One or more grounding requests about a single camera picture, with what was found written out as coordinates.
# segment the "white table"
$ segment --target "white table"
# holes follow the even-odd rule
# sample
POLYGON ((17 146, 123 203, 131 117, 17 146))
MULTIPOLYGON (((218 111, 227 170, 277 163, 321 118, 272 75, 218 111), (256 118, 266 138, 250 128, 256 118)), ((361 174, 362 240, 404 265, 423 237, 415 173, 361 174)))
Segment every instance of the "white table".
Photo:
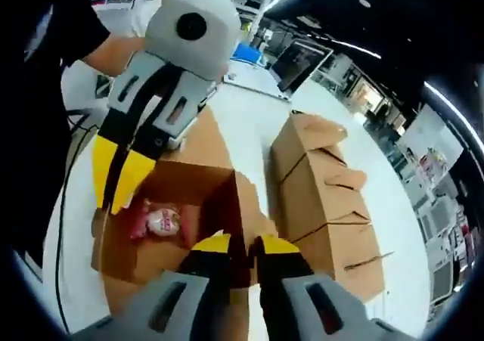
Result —
MULTIPOLYGON (((419 336, 427 319, 430 277, 427 255, 410 201, 391 165, 370 135, 325 88, 306 81, 292 97, 292 106, 233 85, 222 85, 209 105, 237 171, 255 184, 263 213, 268 213, 264 162, 291 108, 316 113, 344 125, 348 138, 340 144, 348 165, 368 175, 362 190, 382 253, 386 290, 366 304, 369 317, 379 317, 419 336)), ((44 252, 44 285, 56 308, 54 265, 60 199, 51 218, 44 252)), ((71 331, 82 329, 109 313, 99 274, 91 268, 95 211, 92 185, 92 141, 80 154, 67 187, 60 295, 71 331)), ((250 290, 250 339, 264 339, 258 306, 259 288, 250 290)))

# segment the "computer monitor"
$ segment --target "computer monitor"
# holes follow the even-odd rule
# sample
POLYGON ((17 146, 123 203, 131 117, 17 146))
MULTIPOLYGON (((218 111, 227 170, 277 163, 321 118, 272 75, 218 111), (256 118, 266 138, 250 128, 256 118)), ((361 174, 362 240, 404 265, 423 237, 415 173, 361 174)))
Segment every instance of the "computer monitor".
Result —
POLYGON ((314 42, 294 40, 272 64, 269 72, 279 89, 292 95, 330 56, 333 50, 314 42))

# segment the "black sleeve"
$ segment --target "black sleeve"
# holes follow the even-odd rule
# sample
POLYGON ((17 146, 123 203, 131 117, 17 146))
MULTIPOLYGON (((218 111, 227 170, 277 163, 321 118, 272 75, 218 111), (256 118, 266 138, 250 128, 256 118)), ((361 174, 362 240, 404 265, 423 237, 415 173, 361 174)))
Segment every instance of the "black sleeve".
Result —
POLYGON ((109 36, 89 0, 57 0, 60 55, 65 64, 91 54, 109 36))

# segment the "robotic arm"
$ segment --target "robotic arm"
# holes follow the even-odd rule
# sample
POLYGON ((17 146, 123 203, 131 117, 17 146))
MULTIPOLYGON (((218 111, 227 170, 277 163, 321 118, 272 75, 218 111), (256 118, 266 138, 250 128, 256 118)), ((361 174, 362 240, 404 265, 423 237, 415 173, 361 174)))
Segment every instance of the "robotic arm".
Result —
POLYGON ((154 168, 170 141, 183 136, 205 104, 237 44, 233 0, 163 0, 115 81, 109 112, 95 139, 98 208, 119 212, 154 168), (140 125, 151 98, 160 103, 140 125))

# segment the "person's arm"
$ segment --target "person's arm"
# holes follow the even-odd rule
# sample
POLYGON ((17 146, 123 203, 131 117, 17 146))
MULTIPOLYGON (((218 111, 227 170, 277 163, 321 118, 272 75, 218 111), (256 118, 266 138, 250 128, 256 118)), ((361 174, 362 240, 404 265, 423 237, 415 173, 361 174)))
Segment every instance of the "person's arm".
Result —
POLYGON ((109 76, 118 76, 124 70, 134 51, 143 50, 144 38, 121 37, 113 34, 82 61, 109 76))
POLYGON ((144 48, 144 39, 110 33, 101 23, 89 0, 57 0, 61 57, 68 66, 82 60, 109 76, 124 70, 133 51, 144 48))

